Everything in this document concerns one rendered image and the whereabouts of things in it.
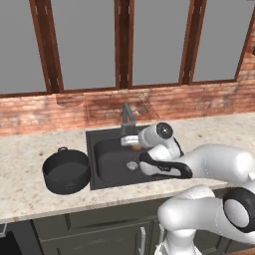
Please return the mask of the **dark green drawer front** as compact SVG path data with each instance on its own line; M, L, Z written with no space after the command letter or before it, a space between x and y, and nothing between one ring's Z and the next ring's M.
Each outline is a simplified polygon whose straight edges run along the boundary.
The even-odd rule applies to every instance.
M150 200L70 213L66 216L69 228L96 227L144 219L156 214L161 200Z

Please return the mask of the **black sink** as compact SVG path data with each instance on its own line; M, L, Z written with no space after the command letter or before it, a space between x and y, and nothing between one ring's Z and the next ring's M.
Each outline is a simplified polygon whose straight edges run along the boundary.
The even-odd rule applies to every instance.
M120 128L86 132L92 190L169 179L164 175L143 174L138 160L146 148L133 150L130 146L121 146L121 137ZM130 161L138 164L137 170L127 168Z

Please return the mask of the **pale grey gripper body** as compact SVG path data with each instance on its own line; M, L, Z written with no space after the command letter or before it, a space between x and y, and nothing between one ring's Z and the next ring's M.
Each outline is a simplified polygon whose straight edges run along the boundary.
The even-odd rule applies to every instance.
M121 138L121 146L133 146L139 145L137 135L127 135Z

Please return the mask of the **dark grey tap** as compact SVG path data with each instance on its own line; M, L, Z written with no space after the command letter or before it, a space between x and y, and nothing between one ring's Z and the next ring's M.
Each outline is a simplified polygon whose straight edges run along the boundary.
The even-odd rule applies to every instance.
M135 117L128 103L123 104L123 121L121 124L121 134L128 134L135 128Z

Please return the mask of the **dark green cupboard door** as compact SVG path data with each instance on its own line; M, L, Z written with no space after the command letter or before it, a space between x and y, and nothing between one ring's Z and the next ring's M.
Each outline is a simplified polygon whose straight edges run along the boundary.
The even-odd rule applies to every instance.
M140 228L148 221L42 241L44 255L139 255ZM145 239L144 255L147 252Z
M146 255L153 255L160 236L166 237L166 230L159 227L159 222L156 219L152 219L149 221L145 233L148 235L146 238L148 242ZM194 245L203 255L225 255L252 248L250 244L232 241L204 230L196 231Z

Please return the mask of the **wooden framed window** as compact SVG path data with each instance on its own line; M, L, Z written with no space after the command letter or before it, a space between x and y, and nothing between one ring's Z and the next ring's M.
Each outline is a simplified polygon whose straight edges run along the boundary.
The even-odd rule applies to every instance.
M255 0L0 0L0 98L236 81Z

